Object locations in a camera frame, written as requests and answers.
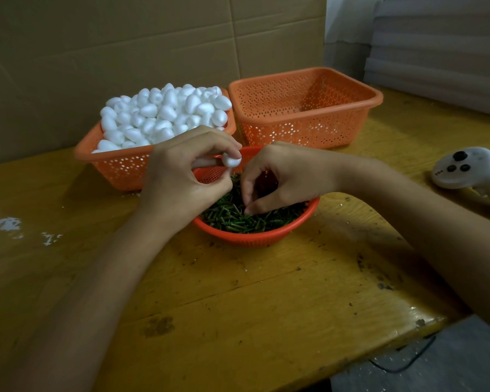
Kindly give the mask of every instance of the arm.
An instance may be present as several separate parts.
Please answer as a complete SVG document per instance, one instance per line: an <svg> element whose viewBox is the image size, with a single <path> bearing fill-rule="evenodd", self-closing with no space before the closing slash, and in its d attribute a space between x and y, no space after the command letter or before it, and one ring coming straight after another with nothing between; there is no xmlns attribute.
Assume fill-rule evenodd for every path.
<svg viewBox="0 0 490 392"><path fill-rule="evenodd" d="M2 390L92 388L125 304L149 264L176 232L232 188L230 172L201 184L191 169L218 162L205 154L239 158L240 147L206 127L155 146L137 211L51 313Z"/></svg>
<svg viewBox="0 0 490 392"><path fill-rule="evenodd" d="M252 200L253 183L272 170L279 188ZM247 212L262 213L340 191L365 201L490 323L490 220L415 184L377 160L276 143L242 175Z"/></svg>

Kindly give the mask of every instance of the person's left hand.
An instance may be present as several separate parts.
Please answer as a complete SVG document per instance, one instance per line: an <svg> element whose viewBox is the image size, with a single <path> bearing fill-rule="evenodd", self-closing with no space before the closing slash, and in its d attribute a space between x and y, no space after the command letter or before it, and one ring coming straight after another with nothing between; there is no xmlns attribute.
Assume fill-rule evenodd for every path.
<svg viewBox="0 0 490 392"><path fill-rule="evenodd" d="M138 212L175 234L232 189L231 169L211 184L198 182L192 169L222 165L220 159L205 157L209 154L240 158L241 147L232 136L206 126L155 145Z"/></svg>

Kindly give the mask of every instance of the forearm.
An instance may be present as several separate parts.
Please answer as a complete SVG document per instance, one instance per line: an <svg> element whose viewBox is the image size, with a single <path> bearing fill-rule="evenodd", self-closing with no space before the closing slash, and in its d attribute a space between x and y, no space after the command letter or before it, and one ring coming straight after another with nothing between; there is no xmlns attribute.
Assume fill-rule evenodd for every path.
<svg viewBox="0 0 490 392"><path fill-rule="evenodd" d="M490 323L490 220L366 160L349 193L381 214Z"/></svg>
<svg viewBox="0 0 490 392"><path fill-rule="evenodd" d="M4 390L88 391L124 306L169 236L135 214L52 312ZM154 231L152 235L143 233Z"/></svg>

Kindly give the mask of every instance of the orange plastic basket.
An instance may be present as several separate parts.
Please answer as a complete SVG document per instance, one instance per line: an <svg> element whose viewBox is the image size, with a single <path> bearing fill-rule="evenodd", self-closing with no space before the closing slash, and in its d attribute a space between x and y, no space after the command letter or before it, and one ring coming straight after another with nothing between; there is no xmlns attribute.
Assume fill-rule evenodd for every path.
<svg viewBox="0 0 490 392"><path fill-rule="evenodd" d="M353 142L368 109L383 94L327 67L315 67L229 85L236 118L250 145L275 140L329 148Z"/></svg>
<svg viewBox="0 0 490 392"><path fill-rule="evenodd" d="M239 166L232 170L233 173L241 173L244 166L261 150L261 148L261 146L243 147L240 150L241 163ZM224 167L196 169L194 171L194 176L196 176L196 179L199 182L208 184L219 179L219 177L226 169L227 168ZM238 234L234 232L221 231L216 228L210 227L208 224L205 224L200 217L196 217L193 220L193 223L208 234L221 238L235 246L261 247L276 243L289 235L292 230L294 230L296 227L299 227L305 222L305 220L307 220L314 214L315 210L318 207L318 203L319 198L314 198L309 202L309 205L307 209L303 212L303 214L295 219L292 223L267 232L257 232L254 234Z"/></svg>
<svg viewBox="0 0 490 392"><path fill-rule="evenodd" d="M225 96L228 92L222 88ZM224 132L232 135L236 131L236 122L232 109L227 111L227 124ZM141 190L147 167L147 158L152 152L152 146L133 147L123 150L97 152L98 142L103 138L103 131L98 122L93 129L80 141L75 148L75 158L92 163L93 166L112 184L121 191Z"/></svg>

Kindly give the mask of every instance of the basket rim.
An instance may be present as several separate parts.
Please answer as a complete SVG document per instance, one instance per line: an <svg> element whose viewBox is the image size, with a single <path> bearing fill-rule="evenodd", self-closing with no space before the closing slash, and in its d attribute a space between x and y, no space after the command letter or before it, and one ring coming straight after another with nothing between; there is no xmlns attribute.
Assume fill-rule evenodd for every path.
<svg viewBox="0 0 490 392"><path fill-rule="evenodd" d="M229 92L225 88L221 88L222 93L229 97ZM229 135L233 135L236 131L236 121L234 118L234 105L233 107L226 111L227 113L227 127L223 130L225 133ZM76 145L74 149L74 156L79 161L84 161L88 163L92 162L100 162L100 161L108 161L111 159L117 159L121 157L134 157L134 156L148 156L154 147L154 145L149 146L141 146L141 147L132 147L132 148L124 148L120 150L114 151L105 151L105 152L97 152L92 154L90 151L85 150L87 146L87 142L89 142L89 138L94 134L95 130L102 129L101 120L98 121L92 129L87 132L87 134L80 140L80 142Z"/></svg>
<svg viewBox="0 0 490 392"><path fill-rule="evenodd" d="M221 231L219 229L211 227L208 224L205 224L199 216L196 216L196 218L193 220L193 223L201 230L205 231L206 233L231 243L232 242L254 243L260 240L273 239L273 238L284 236L287 233L294 230L295 228L299 227L301 224L303 224L305 221L307 221L307 219L309 219L313 215L315 210L318 208L319 200L320 197L310 200L307 209L301 214L300 217L298 217L291 223L267 232L255 232L253 234L240 234L238 232Z"/></svg>
<svg viewBox="0 0 490 392"><path fill-rule="evenodd" d="M235 94L238 85L242 85L250 81L255 81L261 78L276 78L276 77L281 78L281 77L294 75L295 73L299 74L299 73L313 72L313 71L334 72L335 74L340 75L348 79L349 81L353 82L355 85L370 90L373 93L373 96L370 99L361 100L359 102L346 103L344 105L335 105L335 106L324 107L316 110L299 111L296 113L277 115L275 117L252 118L245 115L245 111L241 106L239 98ZM343 74L342 72L338 72L337 70L330 67L310 67L301 70L293 70L290 72L279 72L275 74L268 74L268 75L258 76L258 77L242 78L231 82L228 89L229 89L230 101L232 102L232 107L234 108L234 112L239 122L242 124L258 126L258 127L275 125L275 124L285 123L288 121L299 121L306 118L319 117L323 114L336 113L340 111L356 111L356 110L366 109L366 108L370 109L372 107L379 106L380 104L383 103L383 94L380 91L352 77L349 77L348 75Z"/></svg>

